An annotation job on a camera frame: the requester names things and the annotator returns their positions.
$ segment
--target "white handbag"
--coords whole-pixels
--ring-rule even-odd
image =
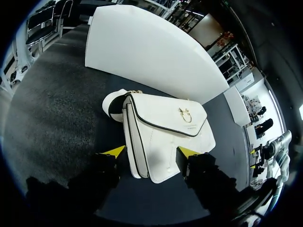
[[[177,147],[210,152],[215,140],[204,108],[197,102],[127,92],[109,94],[105,113],[123,122],[132,175],[161,183],[180,172]]]

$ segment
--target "bag strap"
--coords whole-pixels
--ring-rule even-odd
[[[142,91],[126,91],[125,89],[121,89],[108,94],[104,98],[102,102],[102,109],[107,114],[107,116],[117,122],[123,122],[123,102],[129,93],[142,93]]]

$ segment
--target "white cabinet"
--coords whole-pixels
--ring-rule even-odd
[[[255,81],[252,72],[250,72],[247,76],[242,75],[242,79],[236,84],[236,88],[239,92],[247,88],[250,84]]]

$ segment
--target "black piping trim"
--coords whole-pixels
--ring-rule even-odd
[[[139,131],[138,124],[137,124],[135,116],[134,116],[134,122],[136,122],[136,127],[137,127],[137,130],[138,130],[138,133],[139,133],[139,137],[140,137],[140,141],[141,141],[141,145],[142,145],[142,149],[143,149],[144,160],[145,160],[145,164],[146,164],[146,168],[147,168],[147,177],[145,177],[145,178],[148,178],[148,176],[149,176],[149,170],[148,170],[148,166],[147,166],[147,159],[146,159],[146,156],[145,156],[144,146],[143,146],[143,143],[142,143],[141,134],[140,134],[140,131]]]
[[[181,131],[177,131],[177,130],[168,129],[168,128],[165,128],[165,127],[162,127],[162,126],[158,126],[158,125],[153,124],[153,123],[150,123],[150,122],[146,121],[145,119],[143,119],[142,117],[140,117],[140,115],[138,114],[138,111],[137,111],[136,104],[135,104],[135,101],[134,101],[133,96],[132,96],[131,94],[129,94],[129,96],[131,97],[131,99],[132,99],[132,101],[133,101],[132,104],[133,104],[133,106],[134,106],[134,110],[135,110],[135,112],[136,112],[137,117],[138,117],[141,121],[143,121],[144,123],[149,124],[149,125],[151,125],[151,126],[154,126],[154,127],[156,127],[156,128],[160,128],[160,129],[165,129],[165,130],[168,130],[168,131],[177,132],[177,133],[180,133],[180,134],[189,136],[189,137],[196,137],[196,136],[199,134],[199,132],[201,131],[201,129],[202,129],[204,123],[205,123],[206,120],[207,120],[207,118],[205,118],[205,120],[204,120],[204,122],[203,122],[201,128],[199,129],[199,131],[198,131],[198,133],[197,133],[196,135],[189,135],[189,134],[184,133],[184,132],[181,132]]]
[[[133,139],[132,139],[132,134],[131,134],[131,128],[130,128],[130,124],[129,124],[129,117],[128,117],[128,105],[126,105],[126,117],[127,117],[127,124],[128,124],[128,133],[129,133],[129,137],[131,139],[131,144],[132,144],[132,152],[133,152],[133,156],[134,156],[134,164],[136,166],[138,174],[140,175],[139,168],[138,168],[137,161],[136,161],[136,156],[134,155],[134,144],[133,144]]]

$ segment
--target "metal rack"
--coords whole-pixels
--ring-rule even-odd
[[[247,68],[249,60],[242,54],[238,44],[229,43],[213,56],[229,85],[241,79],[241,73]]]

